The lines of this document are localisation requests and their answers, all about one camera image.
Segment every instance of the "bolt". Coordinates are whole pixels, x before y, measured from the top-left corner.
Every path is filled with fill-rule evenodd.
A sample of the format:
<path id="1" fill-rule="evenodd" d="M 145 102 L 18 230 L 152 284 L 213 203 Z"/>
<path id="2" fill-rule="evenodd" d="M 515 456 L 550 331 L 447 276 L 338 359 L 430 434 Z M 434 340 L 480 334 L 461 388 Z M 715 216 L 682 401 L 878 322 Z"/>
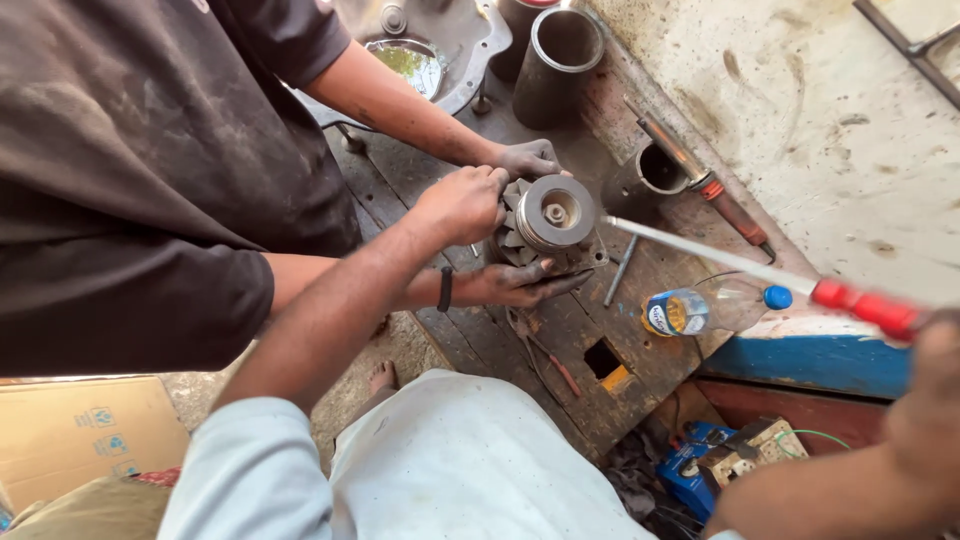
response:
<path id="1" fill-rule="evenodd" d="M 562 225 L 566 220 L 566 210 L 560 205 L 547 205 L 543 217 L 554 225 Z"/>

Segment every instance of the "alternator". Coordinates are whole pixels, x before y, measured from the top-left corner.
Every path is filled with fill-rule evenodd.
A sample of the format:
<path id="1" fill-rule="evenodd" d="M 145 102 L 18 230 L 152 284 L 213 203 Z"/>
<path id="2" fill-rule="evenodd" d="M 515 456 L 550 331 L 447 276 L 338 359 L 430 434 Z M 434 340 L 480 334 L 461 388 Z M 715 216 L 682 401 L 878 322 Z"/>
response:
<path id="1" fill-rule="evenodd" d="M 534 183 L 517 180 L 503 192 L 507 221 L 484 246 L 494 262 L 525 266 L 553 258 L 553 275 L 603 266 L 610 258 L 593 228 L 596 216 L 587 189 L 565 175 Z"/>

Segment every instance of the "screwdriver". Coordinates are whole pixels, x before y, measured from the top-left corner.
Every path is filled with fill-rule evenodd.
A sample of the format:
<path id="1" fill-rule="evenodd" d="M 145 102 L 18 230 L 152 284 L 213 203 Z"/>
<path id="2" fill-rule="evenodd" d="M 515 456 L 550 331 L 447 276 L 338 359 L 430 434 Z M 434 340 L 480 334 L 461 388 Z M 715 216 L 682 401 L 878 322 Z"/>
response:
<path id="1" fill-rule="evenodd" d="M 926 321 L 929 313 L 929 310 L 916 307 L 907 301 L 880 292 L 863 291 L 833 278 L 814 281 L 633 221 L 612 216 L 604 216 L 602 219 L 627 233 L 655 240 L 691 255 L 709 258 L 766 282 L 784 286 L 809 297 L 814 304 L 838 309 L 875 324 L 883 333 L 899 341 L 913 341 L 917 329 Z"/>

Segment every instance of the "forearm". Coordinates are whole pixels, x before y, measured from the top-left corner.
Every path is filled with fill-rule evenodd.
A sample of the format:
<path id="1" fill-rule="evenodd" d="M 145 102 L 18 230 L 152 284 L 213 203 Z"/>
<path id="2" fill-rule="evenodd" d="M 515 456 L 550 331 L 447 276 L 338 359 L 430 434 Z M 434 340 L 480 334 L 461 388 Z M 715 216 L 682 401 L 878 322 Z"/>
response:
<path id="1" fill-rule="evenodd" d="M 214 408 L 258 396 L 309 413 L 369 340 L 376 324 L 443 241 L 407 214 L 333 264 L 277 318 Z"/>
<path id="2" fill-rule="evenodd" d="M 261 254 L 274 273 L 274 300 L 271 304 L 271 319 L 286 309 L 297 295 L 321 274 L 333 268 L 341 260 L 307 255 Z M 475 306 L 482 302 L 478 291 L 472 287 L 471 272 L 454 273 L 450 304 L 455 307 Z M 440 301 L 441 275 L 439 270 L 424 269 L 410 281 L 399 295 L 390 311 L 416 311 L 435 306 Z"/>
<path id="3" fill-rule="evenodd" d="M 424 99 L 356 41 L 303 91 L 380 133 L 455 165 L 491 164 L 503 149 Z"/>
<path id="4" fill-rule="evenodd" d="M 721 494 L 709 538 L 932 538 L 960 515 L 955 497 L 906 474 L 887 444 L 760 468 Z"/>

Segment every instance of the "plastic bottle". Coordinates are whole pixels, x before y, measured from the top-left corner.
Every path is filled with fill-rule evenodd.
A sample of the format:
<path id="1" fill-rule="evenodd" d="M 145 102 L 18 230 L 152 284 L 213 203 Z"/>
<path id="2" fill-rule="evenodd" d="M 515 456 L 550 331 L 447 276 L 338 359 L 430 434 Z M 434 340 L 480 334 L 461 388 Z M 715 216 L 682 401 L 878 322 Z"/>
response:
<path id="1" fill-rule="evenodd" d="M 657 335 L 696 335 L 711 330 L 744 331 L 770 309 L 786 309 L 793 295 L 784 287 L 761 289 L 741 280 L 709 280 L 650 297 L 643 326 Z"/>

